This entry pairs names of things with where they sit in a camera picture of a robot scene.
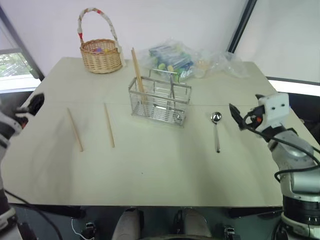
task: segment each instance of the floor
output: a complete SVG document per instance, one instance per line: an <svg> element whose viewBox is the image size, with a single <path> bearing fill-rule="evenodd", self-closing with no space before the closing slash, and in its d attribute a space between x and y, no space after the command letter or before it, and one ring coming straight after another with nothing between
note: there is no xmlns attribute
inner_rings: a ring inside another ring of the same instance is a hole
<svg viewBox="0 0 320 240"><path fill-rule="evenodd" d="M94 206L86 208L86 217L74 220L74 228L81 232L85 223L94 221L97 226L96 240L111 239L119 217L125 207ZM170 234L174 215L181 209L179 207L141 207L144 212L144 229L142 237L154 237ZM195 208L207 220L208 226L214 237L222 236L222 226L228 224L235 228L242 240L270 240L271 232L279 220L278 216L272 219L263 219L259 216L246 216L237 219L227 217L227 209L219 207ZM25 208L16 208L20 222L28 222L39 240L56 240L54 230L36 212ZM78 240L71 228L69 217L48 214L50 219L58 226L66 240Z"/></svg>

